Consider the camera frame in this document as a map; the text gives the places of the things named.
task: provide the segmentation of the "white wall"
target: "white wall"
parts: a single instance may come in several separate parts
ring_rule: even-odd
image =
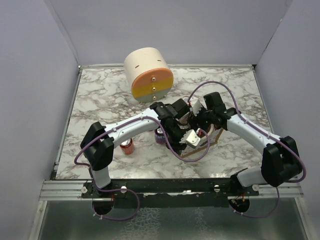
[[[78,64],[42,0],[1,1],[0,24],[0,239],[25,240]]]
[[[170,64],[257,64],[292,0],[45,0],[80,65],[155,47]]]
[[[319,0],[294,0],[256,74],[274,131],[297,141],[307,168],[301,185],[320,237],[319,12]]]

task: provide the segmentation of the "aluminum frame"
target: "aluminum frame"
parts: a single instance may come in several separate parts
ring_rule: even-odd
[[[249,68],[253,70],[253,75],[257,83],[262,103],[264,104],[264,98],[260,91],[259,82],[257,81],[257,76],[252,65],[213,65],[213,64],[169,64],[170,67],[181,67],[181,68]],[[55,160],[54,171],[58,168],[60,157],[62,154],[62,148],[64,145],[66,133],[68,130],[69,120],[72,114],[73,106],[75,103],[76,94],[78,91],[78,86],[82,76],[83,69],[93,69],[93,68],[119,68],[123,67],[123,64],[97,64],[97,65],[84,65],[79,66],[79,73],[77,77],[77,82],[75,85],[75,90],[72,96],[72,102],[68,111],[67,120],[63,129],[63,135],[59,145],[59,150]],[[274,132],[270,117],[265,107],[266,115],[271,127],[271,131]],[[39,197],[38,207],[36,210],[35,218],[31,227],[29,240],[37,240],[40,235],[42,222],[44,220],[45,211],[48,201],[111,201],[110,198],[81,198],[81,189],[85,182],[90,182],[91,180],[46,180],[42,184],[42,189]],[[309,219],[307,207],[305,200],[303,198],[304,194],[300,184],[284,183],[279,188],[279,193],[281,198],[295,198],[295,202],[301,217],[302,226],[306,232],[307,238],[310,240],[316,239],[317,235],[313,228],[313,225]],[[260,185],[259,186],[259,196],[250,196],[247,198],[276,198],[277,192],[274,187],[270,185]]]

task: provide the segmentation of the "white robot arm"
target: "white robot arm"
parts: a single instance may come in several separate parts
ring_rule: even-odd
[[[270,139],[269,136],[283,142],[298,155],[296,142],[293,138],[289,136],[281,138],[272,133],[268,133],[268,136],[261,134],[243,121],[234,108],[226,109],[218,92],[205,95],[204,100],[206,108],[197,98],[193,98],[189,103],[182,99],[173,104],[155,102],[142,113],[121,122],[106,126],[102,126],[99,122],[94,123],[80,146],[83,148],[97,136],[108,132],[102,140],[96,141],[84,151],[85,157],[90,162],[97,186],[103,188],[111,182],[108,165],[112,161],[115,147],[125,140],[159,127],[155,121],[144,117],[151,117],[160,121],[169,144],[177,153],[187,145],[195,148],[200,141],[200,138],[196,135],[197,129],[208,129],[211,124],[246,140],[262,154],[262,165],[261,167],[244,169],[231,176],[231,180],[239,188],[254,184],[270,184],[277,187],[302,172],[300,162],[277,142]],[[188,128],[182,129],[178,120],[186,115],[188,115]],[[254,126],[266,132],[263,128],[255,124]],[[195,136],[196,141],[190,141],[188,136]]]

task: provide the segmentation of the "white marble table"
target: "white marble table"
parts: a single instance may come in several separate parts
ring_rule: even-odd
[[[239,109],[250,120],[270,131],[270,125],[260,96],[253,70],[243,68],[171,68],[174,83],[163,99],[173,103],[187,97],[200,84],[215,80],[225,83],[234,93]],[[200,88],[195,96],[220,92],[227,108],[233,102],[226,89],[218,84]],[[74,165],[74,157],[80,151],[80,143],[90,125],[100,121],[102,125],[119,122],[134,116],[150,106],[139,103],[131,95],[123,68],[84,69],[70,116],[56,179],[88,179],[88,169]],[[164,146],[156,144],[154,133],[145,132],[134,139],[135,151],[124,155],[119,147],[114,150],[109,165],[111,178],[162,179],[162,178],[218,178],[229,177],[237,171],[261,164],[262,156],[250,144],[233,133],[223,131],[218,144],[210,148],[200,161],[182,162]],[[196,153],[189,158],[202,154]]]

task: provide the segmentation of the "purple cable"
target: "purple cable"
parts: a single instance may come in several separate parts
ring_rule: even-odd
[[[101,189],[97,186],[96,182],[95,182],[95,179],[94,179],[94,176],[92,174],[92,170],[91,168],[89,169],[89,173],[90,173],[90,176],[92,178],[92,183],[93,185],[95,186],[96,189],[98,189],[100,192],[103,192],[103,193],[112,193],[112,192],[118,192],[118,191],[129,191],[130,193],[132,193],[135,197],[136,197],[136,209],[134,210],[134,213],[132,213],[130,216],[127,216],[127,217],[122,217],[122,218],[116,218],[116,217],[111,217],[111,216],[106,216],[106,215],[99,215],[96,213],[96,210],[95,210],[95,207],[94,205],[92,204],[92,211],[95,213],[95,215],[97,215],[98,217],[100,218],[103,218],[103,219],[108,219],[108,220],[113,220],[113,221],[125,221],[125,220],[129,220],[131,218],[133,218],[139,211],[140,209],[140,200],[139,200],[139,196],[138,194],[136,194],[133,190],[131,189],[121,189],[121,188],[117,188],[117,189],[110,189],[110,190],[104,190],[104,189]]]
[[[236,113],[238,114],[238,116],[240,117],[240,119],[244,122],[246,122],[250,127],[252,127],[253,129],[255,129],[257,132],[261,133],[262,135],[266,136],[266,137],[269,137],[270,139],[272,139],[273,141],[275,141],[276,143],[280,144],[283,148],[285,148],[286,150],[288,150],[298,161],[299,163],[301,164],[302,166],[302,177],[300,179],[297,179],[297,180],[289,180],[287,181],[288,183],[300,183],[301,181],[303,181],[305,178],[306,178],[306,175],[307,175],[307,170],[306,170],[306,166],[305,164],[302,162],[301,158],[294,152],[292,151],[289,147],[287,147],[284,143],[282,143],[281,141],[279,141],[278,139],[274,138],[273,136],[269,136],[267,132],[264,132],[262,130],[260,130],[259,128],[257,128],[255,125],[253,125],[250,121],[247,121],[239,112],[239,109],[238,109],[238,105],[237,105],[237,101],[236,101],[236,98],[235,96],[233,95],[233,93],[231,92],[230,88],[228,88],[225,84],[223,84],[222,82],[218,82],[218,81],[206,81],[206,82],[203,82],[201,83],[199,86],[197,86],[193,92],[191,93],[191,95],[189,96],[188,98],[188,102],[190,102],[190,99],[191,97],[195,94],[195,92],[200,88],[202,87],[203,85],[205,84],[219,84],[221,86],[223,86],[230,94],[232,100],[233,100],[233,103],[234,103],[234,107],[235,107],[235,110],[236,110]],[[266,218],[266,217],[269,217],[270,215],[274,214],[278,207],[279,207],[279,203],[280,203],[280,194],[279,194],[279,190],[278,188],[276,187],[276,193],[277,193],[277,203],[276,203],[276,206],[275,208],[265,214],[265,215],[261,215],[261,216],[253,216],[253,215],[248,215],[248,214],[244,214],[244,213],[240,213],[238,211],[236,211],[231,205],[229,205],[230,208],[233,209],[233,211],[235,211],[235,213],[239,214],[239,215],[242,215],[242,216],[245,216],[245,217],[248,217],[248,218],[253,218],[253,219],[260,219],[260,218]]]
[[[161,128],[162,132],[163,132],[163,133],[166,132],[165,129],[164,129],[164,127],[161,125],[161,123],[160,123],[157,119],[155,119],[155,118],[153,118],[153,117],[151,117],[151,116],[144,116],[142,119],[150,119],[150,120],[152,120],[152,121],[155,121],[155,122],[159,125],[159,127]],[[134,119],[132,119],[132,120],[130,120],[130,121],[128,121],[128,122],[125,122],[125,123],[123,123],[123,124],[121,124],[121,125],[119,125],[119,126],[117,126],[117,127],[115,127],[115,128],[118,130],[118,129],[123,128],[124,126],[126,126],[126,125],[128,125],[128,124],[134,123],[134,122],[136,122],[136,121],[141,121],[142,119],[141,119],[140,117],[137,117],[137,118],[134,118]],[[90,173],[90,176],[91,176],[93,185],[94,185],[95,188],[98,189],[100,192],[104,192],[104,193],[111,193],[111,192],[123,191],[123,189],[118,188],[118,189],[104,190],[104,189],[99,188],[99,187],[97,186],[96,182],[95,182],[94,177],[93,177],[90,164],[84,163],[84,162],[78,162],[78,159],[79,159],[79,157],[81,156],[81,154],[83,154],[83,153],[85,152],[85,150],[87,150],[95,141],[100,140],[101,138],[103,138],[104,136],[108,135],[109,133],[112,133],[113,131],[114,131],[113,129],[110,129],[109,131],[106,131],[106,132],[100,134],[99,136],[97,136],[96,138],[94,138],[94,139],[93,139],[92,141],[90,141],[87,145],[85,145],[85,146],[81,149],[81,151],[80,151],[80,152],[75,156],[75,158],[74,158],[74,164],[75,164],[75,165],[82,165],[82,166],[87,166],[87,167],[89,167],[89,173]],[[200,128],[200,131],[205,135],[205,137],[206,137],[206,139],[207,139],[207,146],[206,146],[206,149],[205,149],[204,153],[203,153],[200,157],[198,157],[198,158],[196,158],[196,159],[191,159],[191,160],[183,159],[181,156],[179,156],[179,155],[173,150],[173,148],[171,147],[171,145],[170,145],[170,143],[169,143],[169,140],[168,140],[168,137],[167,137],[166,134],[164,134],[164,138],[165,138],[165,141],[166,141],[169,149],[170,149],[171,152],[173,153],[173,155],[175,155],[178,159],[180,159],[180,160],[182,160],[182,161],[184,161],[184,162],[192,163],[192,162],[196,162],[196,161],[199,161],[200,159],[202,159],[202,158],[207,154],[207,152],[209,151],[209,148],[210,148],[210,138],[209,138],[208,134],[207,134],[204,130],[202,130],[201,128]],[[104,216],[104,215],[98,215],[98,214],[95,212],[95,208],[94,208],[93,205],[92,205],[92,210],[94,211],[94,213],[95,213],[97,216],[99,216],[99,217],[101,217],[101,218],[104,218],[104,219],[108,219],[108,220],[125,221],[125,220],[128,220],[128,219],[131,219],[133,216],[135,216],[135,215],[138,213],[138,211],[139,211],[139,209],[140,209],[140,200],[139,200],[138,195],[137,195],[133,190],[128,189],[128,188],[127,188],[126,190],[129,191],[129,192],[131,192],[131,193],[133,193],[134,196],[135,196],[136,199],[137,199],[137,207],[136,207],[136,210],[135,210],[134,213],[131,214],[130,216],[128,216],[128,217],[123,217],[123,218],[114,218],[114,217],[109,217],[109,216]]]
[[[227,89],[227,91],[229,92],[229,94],[231,95],[231,98],[233,100],[233,103],[234,103],[234,107],[235,107],[235,110],[236,110],[236,113],[238,114],[238,116],[240,117],[240,119],[244,122],[246,122],[246,124],[248,124],[250,127],[252,127],[254,130],[256,130],[257,132],[261,133],[262,135],[266,136],[266,137],[269,137],[271,140],[275,141],[276,143],[280,144],[283,148],[285,148],[289,153],[291,153],[298,161],[299,163],[301,164],[302,166],[302,176],[300,179],[297,179],[297,180],[289,180],[287,181],[287,183],[300,183],[301,181],[303,181],[305,178],[306,178],[306,175],[307,175],[307,170],[306,170],[306,166],[305,164],[302,162],[301,158],[294,152],[292,151],[289,147],[287,147],[283,142],[279,141],[278,139],[276,139],[275,137],[273,136],[269,136],[267,132],[264,132],[262,130],[260,130],[258,127],[256,127],[255,125],[253,125],[250,121],[247,121],[239,112],[239,109],[238,109],[238,105],[237,105],[237,101],[235,99],[235,96],[233,95],[233,93],[231,92],[231,90],[223,83],[221,82],[218,82],[218,81],[206,81],[206,82],[203,82],[201,83],[199,86],[197,86],[195,88],[195,90],[193,90],[193,92],[191,93],[191,95],[189,96],[188,98],[188,102],[190,101],[191,97],[195,94],[195,92],[200,88],[202,87],[203,85],[205,84],[219,84],[221,86],[223,86],[225,89]]]

